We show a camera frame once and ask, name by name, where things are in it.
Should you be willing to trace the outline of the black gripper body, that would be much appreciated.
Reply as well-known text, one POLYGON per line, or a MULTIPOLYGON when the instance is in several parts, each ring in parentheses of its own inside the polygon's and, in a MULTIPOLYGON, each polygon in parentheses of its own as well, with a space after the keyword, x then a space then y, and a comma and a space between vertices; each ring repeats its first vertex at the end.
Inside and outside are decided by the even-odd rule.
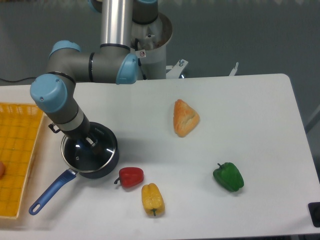
POLYGON ((86 138, 90 130, 90 121, 84 113, 78 113, 74 119, 64 124, 52 122, 48 125, 52 132, 62 131, 70 139, 86 138))

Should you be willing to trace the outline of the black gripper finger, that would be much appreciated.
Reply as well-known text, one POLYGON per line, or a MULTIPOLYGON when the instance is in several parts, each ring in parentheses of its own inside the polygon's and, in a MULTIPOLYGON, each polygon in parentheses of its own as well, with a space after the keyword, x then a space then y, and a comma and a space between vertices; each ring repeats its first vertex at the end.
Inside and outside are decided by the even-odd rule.
POLYGON ((85 138, 85 145, 88 148, 88 150, 94 154, 95 156, 98 156, 101 154, 101 147, 97 141, 93 141, 89 136, 85 138))

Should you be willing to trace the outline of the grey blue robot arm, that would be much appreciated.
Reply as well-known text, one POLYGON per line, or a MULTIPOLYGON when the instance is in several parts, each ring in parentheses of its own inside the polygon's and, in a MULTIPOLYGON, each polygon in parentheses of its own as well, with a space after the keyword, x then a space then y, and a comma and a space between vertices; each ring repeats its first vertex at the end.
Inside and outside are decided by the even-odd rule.
POLYGON ((132 24, 151 24, 158 18, 155 0, 91 0, 102 14, 98 53, 84 53, 73 42, 57 42, 49 55, 46 73, 31 84, 30 95, 51 119, 51 129, 80 140, 93 151, 96 137, 90 122, 74 99, 78 81, 133 84, 139 77, 139 59, 131 52, 132 24))

